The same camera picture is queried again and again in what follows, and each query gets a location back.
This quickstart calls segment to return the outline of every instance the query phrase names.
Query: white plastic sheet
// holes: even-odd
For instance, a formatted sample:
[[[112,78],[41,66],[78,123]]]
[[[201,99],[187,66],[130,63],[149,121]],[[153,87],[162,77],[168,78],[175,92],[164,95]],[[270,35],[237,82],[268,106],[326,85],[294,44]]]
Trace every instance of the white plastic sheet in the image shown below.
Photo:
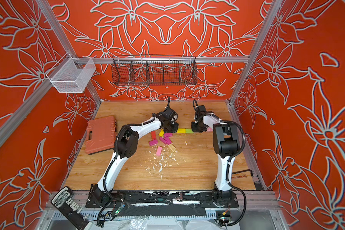
[[[207,220],[190,220],[185,230],[222,230]],[[228,230],[240,230],[239,224],[230,226]],[[174,218],[132,219],[105,222],[103,230],[184,230],[183,223]]]

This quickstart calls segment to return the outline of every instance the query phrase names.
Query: black mounting plate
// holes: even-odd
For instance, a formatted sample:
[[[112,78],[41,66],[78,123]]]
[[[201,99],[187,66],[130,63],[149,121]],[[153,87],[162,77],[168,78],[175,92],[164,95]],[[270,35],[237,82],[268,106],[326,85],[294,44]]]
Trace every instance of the black mounting plate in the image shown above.
[[[217,208],[215,203],[213,202],[213,197],[211,192],[201,192],[199,194],[201,197],[200,206],[202,208]],[[231,200],[228,202],[228,204],[224,205],[223,208],[227,208],[228,205],[230,205],[230,208],[238,208],[239,203],[236,194],[233,192],[231,196]]]

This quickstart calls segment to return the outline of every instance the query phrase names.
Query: screwdriver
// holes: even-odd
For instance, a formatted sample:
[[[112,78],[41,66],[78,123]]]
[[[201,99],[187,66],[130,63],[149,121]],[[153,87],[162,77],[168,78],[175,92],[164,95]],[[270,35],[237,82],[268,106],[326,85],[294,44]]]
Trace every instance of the screwdriver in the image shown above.
[[[175,200],[175,199],[167,199],[167,198],[164,198],[164,197],[157,197],[156,199],[155,199],[157,202],[159,202],[159,203],[166,203],[167,201],[172,201],[172,200]]]

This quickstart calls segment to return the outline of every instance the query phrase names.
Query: toolbox handle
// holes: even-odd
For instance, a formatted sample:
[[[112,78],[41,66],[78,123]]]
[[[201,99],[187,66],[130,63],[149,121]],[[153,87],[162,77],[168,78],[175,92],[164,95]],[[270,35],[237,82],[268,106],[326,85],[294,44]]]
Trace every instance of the toolbox handle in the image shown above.
[[[92,127],[87,127],[86,141],[89,141],[89,133],[92,132]]]

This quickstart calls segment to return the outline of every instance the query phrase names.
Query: black wire basket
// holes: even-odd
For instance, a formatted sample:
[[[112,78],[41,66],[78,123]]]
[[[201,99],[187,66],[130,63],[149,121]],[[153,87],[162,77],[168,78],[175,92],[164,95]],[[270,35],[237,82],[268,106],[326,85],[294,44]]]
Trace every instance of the black wire basket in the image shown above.
[[[148,55],[113,56],[111,65],[115,85],[195,85],[195,57]]]

